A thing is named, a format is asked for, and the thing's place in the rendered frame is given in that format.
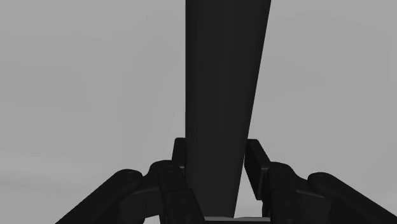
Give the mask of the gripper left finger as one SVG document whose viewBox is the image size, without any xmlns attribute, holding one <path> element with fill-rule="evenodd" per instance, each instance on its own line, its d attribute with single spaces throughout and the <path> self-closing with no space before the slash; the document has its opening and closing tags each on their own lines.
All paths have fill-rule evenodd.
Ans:
<svg viewBox="0 0 397 224">
<path fill-rule="evenodd" d="M 172 158 L 150 165 L 146 175 L 132 169 L 114 173 L 56 224 L 205 224 L 192 189 L 185 181 L 186 140 L 174 141 Z"/>
</svg>

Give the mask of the long black object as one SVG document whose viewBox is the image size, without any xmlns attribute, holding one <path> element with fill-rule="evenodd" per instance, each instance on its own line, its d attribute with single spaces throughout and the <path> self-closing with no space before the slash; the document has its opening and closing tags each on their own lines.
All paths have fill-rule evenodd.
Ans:
<svg viewBox="0 0 397 224">
<path fill-rule="evenodd" d="M 272 0 L 185 0 L 185 176 L 205 216 L 235 214 Z"/>
</svg>

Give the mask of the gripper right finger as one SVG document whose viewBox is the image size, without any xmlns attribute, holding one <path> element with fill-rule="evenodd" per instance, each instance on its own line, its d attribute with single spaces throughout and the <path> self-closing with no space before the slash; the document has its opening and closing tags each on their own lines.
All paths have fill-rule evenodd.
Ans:
<svg viewBox="0 0 397 224">
<path fill-rule="evenodd" d="M 271 224 L 397 224 L 397 216 L 327 172 L 304 179 L 248 139 L 244 168 Z"/>
</svg>

